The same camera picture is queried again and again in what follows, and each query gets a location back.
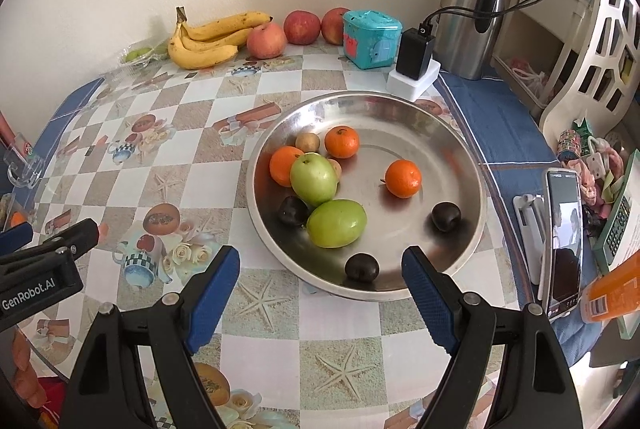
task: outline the bunch of bananas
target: bunch of bananas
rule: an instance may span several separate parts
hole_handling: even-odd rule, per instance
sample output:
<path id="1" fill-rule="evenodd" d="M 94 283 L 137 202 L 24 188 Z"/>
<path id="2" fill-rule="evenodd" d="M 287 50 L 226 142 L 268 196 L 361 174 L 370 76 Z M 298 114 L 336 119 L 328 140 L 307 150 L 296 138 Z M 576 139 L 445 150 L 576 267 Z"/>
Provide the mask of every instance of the bunch of bananas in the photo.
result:
<path id="1" fill-rule="evenodd" d="M 264 12 L 245 12 L 190 27 L 184 8 L 175 10 L 177 22 L 167 50 L 171 60 L 185 70 L 209 68 L 229 60 L 246 44 L 254 27 L 271 20 Z"/>

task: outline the black cable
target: black cable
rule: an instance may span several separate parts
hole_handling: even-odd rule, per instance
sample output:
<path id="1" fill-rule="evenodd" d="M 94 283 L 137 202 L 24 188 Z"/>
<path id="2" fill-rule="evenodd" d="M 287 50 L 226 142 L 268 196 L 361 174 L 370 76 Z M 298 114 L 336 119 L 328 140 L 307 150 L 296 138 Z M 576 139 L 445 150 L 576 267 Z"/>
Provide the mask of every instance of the black cable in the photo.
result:
<path id="1" fill-rule="evenodd" d="M 523 8 L 528 8 L 529 6 L 533 6 L 539 3 L 542 0 L 523 0 L 517 3 L 516 5 L 507 8 L 506 10 L 501 10 L 498 12 L 484 12 L 484 11 L 476 11 L 472 8 L 465 8 L 463 6 L 445 6 L 444 8 L 440 8 L 435 12 L 431 13 L 429 16 L 425 18 L 425 20 L 420 25 L 420 33 L 424 35 L 430 35 L 431 29 L 433 25 L 431 24 L 431 20 L 440 14 L 450 14 L 450 15 L 459 15 L 462 17 L 476 18 L 476 19 L 492 19 L 495 17 L 501 17 L 509 12 L 513 12 L 516 10 L 521 10 Z"/>

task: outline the blue gripper pad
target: blue gripper pad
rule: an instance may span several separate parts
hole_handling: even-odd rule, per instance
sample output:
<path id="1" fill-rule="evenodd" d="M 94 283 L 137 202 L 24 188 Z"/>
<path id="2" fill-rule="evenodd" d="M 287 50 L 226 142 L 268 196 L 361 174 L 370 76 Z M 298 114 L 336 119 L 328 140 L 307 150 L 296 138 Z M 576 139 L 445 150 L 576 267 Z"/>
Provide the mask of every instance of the blue gripper pad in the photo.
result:
<path id="1" fill-rule="evenodd" d="M 0 234 L 0 256 L 21 249 L 33 239 L 33 229 L 26 221 Z"/>
<path id="2" fill-rule="evenodd" d="M 186 340 L 186 346 L 192 355 L 201 346 L 208 345 L 211 341 L 239 275 L 240 255 L 238 250 L 229 247 L 226 257 L 213 274 L 191 313 L 191 332 Z"/>
<path id="3" fill-rule="evenodd" d="M 455 355 L 460 342 L 454 334 L 453 313 L 418 262 L 411 247 L 402 254 L 402 278 L 414 298 L 433 342 L 442 346 L 450 355 Z"/>

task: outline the green fruit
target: green fruit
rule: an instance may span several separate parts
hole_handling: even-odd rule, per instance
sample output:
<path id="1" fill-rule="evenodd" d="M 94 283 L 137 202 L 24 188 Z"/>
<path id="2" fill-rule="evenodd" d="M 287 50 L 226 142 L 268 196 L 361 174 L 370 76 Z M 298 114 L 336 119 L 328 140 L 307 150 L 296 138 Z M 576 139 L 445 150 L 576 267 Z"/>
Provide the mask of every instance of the green fruit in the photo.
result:
<path id="1" fill-rule="evenodd" d="M 353 243 L 367 226 L 367 213 L 357 202 L 332 200 L 320 205 L 306 220 L 311 242 L 322 249 Z"/>
<path id="2" fill-rule="evenodd" d="M 131 62 L 132 60 L 136 60 L 138 57 L 142 57 L 143 55 L 148 54 L 150 51 L 151 48 L 140 48 L 138 50 L 133 50 L 124 57 L 124 61 Z"/>
<path id="3" fill-rule="evenodd" d="M 300 156 L 293 162 L 289 177 L 293 191 L 310 206 L 333 199 L 338 187 L 334 167 L 318 153 Z"/>

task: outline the metal screw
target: metal screw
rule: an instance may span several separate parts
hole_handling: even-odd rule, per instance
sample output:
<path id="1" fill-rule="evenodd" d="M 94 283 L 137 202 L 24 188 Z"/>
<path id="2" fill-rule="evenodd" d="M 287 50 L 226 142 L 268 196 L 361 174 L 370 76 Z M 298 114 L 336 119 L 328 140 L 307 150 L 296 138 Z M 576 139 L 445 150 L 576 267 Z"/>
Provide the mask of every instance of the metal screw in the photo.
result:
<path id="1" fill-rule="evenodd" d="M 113 303 L 102 303 L 98 306 L 98 313 L 100 315 L 109 315 L 113 312 Z"/>
<path id="2" fill-rule="evenodd" d="M 169 292 L 162 296 L 162 304 L 166 306 L 173 306 L 180 300 L 180 296 L 176 292 Z"/>
<path id="3" fill-rule="evenodd" d="M 480 304 L 480 296 L 475 292 L 467 292 L 462 298 L 468 305 L 478 306 Z"/>
<path id="4" fill-rule="evenodd" d="M 540 306 L 539 304 L 535 304 L 535 303 L 530 303 L 527 305 L 527 310 L 529 310 L 529 313 L 532 315 L 542 315 L 543 311 L 542 311 L 542 306 Z"/>

